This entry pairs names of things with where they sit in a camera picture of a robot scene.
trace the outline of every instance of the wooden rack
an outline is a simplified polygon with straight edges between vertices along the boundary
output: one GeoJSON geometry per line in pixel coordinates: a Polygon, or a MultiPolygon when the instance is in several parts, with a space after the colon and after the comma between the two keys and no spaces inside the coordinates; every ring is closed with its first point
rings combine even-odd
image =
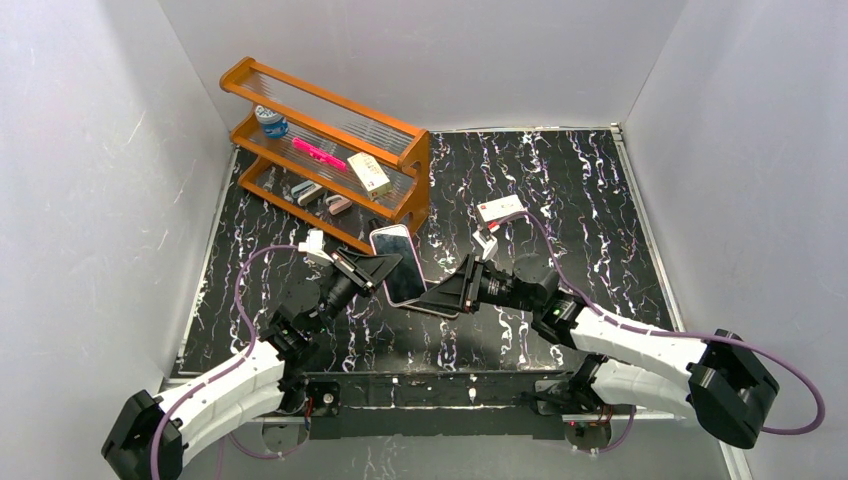
{"type": "Polygon", "coordinates": [[[315,225],[365,253],[373,253],[364,234],[367,217],[404,223],[415,232],[429,213],[430,134],[388,115],[342,98],[279,70],[245,57],[221,77],[221,89],[281,113],[289,122],[282,138],[265,136],[251,109],[230,137],[258,157],[239,178],[239,185],[296,217],[315,225]],[[352,169],[335,169],[295,149],[292,139],[304,141],[336,158],[365,152],[376,158],[392,182],[392,192],[375,200],[366,196],[352,169]],[[312,180],[344,197],[354,206],[338,217],[323,206],[300,207],[269,185],[269,172],[282,167],[289,182],[312,180]],[[355,215],[357,221],[342,217],[355,215]]]}

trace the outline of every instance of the gray floor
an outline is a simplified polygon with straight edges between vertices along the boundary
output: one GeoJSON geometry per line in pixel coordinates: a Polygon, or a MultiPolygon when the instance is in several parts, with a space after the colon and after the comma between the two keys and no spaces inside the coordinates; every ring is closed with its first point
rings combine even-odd
{"type": "MultiPolygon", "coordinates": [[[[618,422],[615,428],[623,427],[618,422]]],[[[236,434],[264,452],[258,424],[236,434]]],[[[365,437],[315,440],[284,460],[249,458],[227,443],[222,479],[524,480],[729,479],[716,442],[674,420],[637,421],[619,449],[597,458],[525,437],[365,437]]],[[[217,444],[181,480],[215,478],[217,444]]]]}

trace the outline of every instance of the pink object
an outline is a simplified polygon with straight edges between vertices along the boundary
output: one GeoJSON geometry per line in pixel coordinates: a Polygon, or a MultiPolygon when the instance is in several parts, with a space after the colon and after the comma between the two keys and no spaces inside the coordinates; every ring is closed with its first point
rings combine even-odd
{"type": "Polygon", "coordinates": [[[327,165],[335,167],[335,168],[337,168],[337,169],[339,169],[343,172],[347,171],[347,164],[346,163],[344,163],[343,161],[339,160],[338,158],[330,155],[329,153],[325,152],[324,150],[321,150],[320,148],[316,148],[316,147],[304,142],[299,137],[294,137],[292,139],[292,145],[294,145],[294,148],[296,148],[298,150],[303,150],[304,152],[308,153],[310,157],[314,158],[315,160],[318,160],[319,162],[324,162],[327,165]]]}

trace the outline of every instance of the blue jar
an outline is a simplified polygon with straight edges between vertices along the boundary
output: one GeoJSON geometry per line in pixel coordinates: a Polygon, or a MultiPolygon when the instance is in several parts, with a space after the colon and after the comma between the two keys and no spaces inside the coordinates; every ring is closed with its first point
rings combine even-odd
{"type": "Polygon", "coordinates": [[[281,114],[262,105],[257,105],[253,113],[266,137],[280,138],[289,132],[289,122],[281,114]]]}

